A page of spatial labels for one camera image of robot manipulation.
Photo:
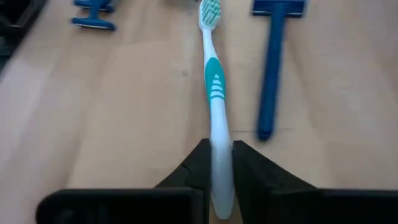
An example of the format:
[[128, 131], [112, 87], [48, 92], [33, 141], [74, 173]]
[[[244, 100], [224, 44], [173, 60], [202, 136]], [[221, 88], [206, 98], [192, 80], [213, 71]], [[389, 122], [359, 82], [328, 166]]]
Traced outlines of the green and white toothbrush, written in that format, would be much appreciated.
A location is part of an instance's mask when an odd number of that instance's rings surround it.
[[211, 199], [216, 216], [230, 218], [234, 204], [233, 143], [226, 114], [226, 79], [212, 32], [221, 19], [220, 0], [201, 0], [198, 24], [203, 41], [203, 76], [210, 111]]

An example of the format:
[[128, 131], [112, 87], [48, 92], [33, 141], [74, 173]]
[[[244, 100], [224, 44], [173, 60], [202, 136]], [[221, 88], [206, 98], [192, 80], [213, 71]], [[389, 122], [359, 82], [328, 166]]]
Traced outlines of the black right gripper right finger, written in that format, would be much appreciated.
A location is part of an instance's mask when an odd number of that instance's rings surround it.
[[233, 169], [244, 224], [398, 224], [398, 190], [319, 188], [244, 141]]

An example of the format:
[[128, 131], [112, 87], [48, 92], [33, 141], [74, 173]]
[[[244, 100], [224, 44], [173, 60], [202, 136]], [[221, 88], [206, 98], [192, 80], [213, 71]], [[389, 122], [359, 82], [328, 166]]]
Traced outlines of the blue disposable razor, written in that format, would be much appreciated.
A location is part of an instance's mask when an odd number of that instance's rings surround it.
[[92, 4], [96, 1], [101, 3], [100, 11], [108, 13], [113, 13], [115, 11], [113, 0], [73, 0], [73, 4], [83, 9], [90, 9]]
[[256, 129], [260, 141], [268, 141], [274, 133], [285, 19], [301, 18], [305, 8], [306, 0], [253, 0], [252, 15], [270, 18]]
[[116, 26], [112, 22], [100, 18], [100, 9], [101, 6], [92, 6], [88, 17], [73, 17], [71, 23], [81, 27], [115, 31]]

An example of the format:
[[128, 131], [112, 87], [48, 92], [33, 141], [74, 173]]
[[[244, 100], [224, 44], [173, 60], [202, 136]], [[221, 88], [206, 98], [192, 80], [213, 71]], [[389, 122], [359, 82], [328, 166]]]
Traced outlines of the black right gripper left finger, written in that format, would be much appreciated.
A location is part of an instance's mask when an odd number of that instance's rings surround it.
[[36, 224], [209, 224], [210, 141], [155, 187], [61, 189], [44, 197]]

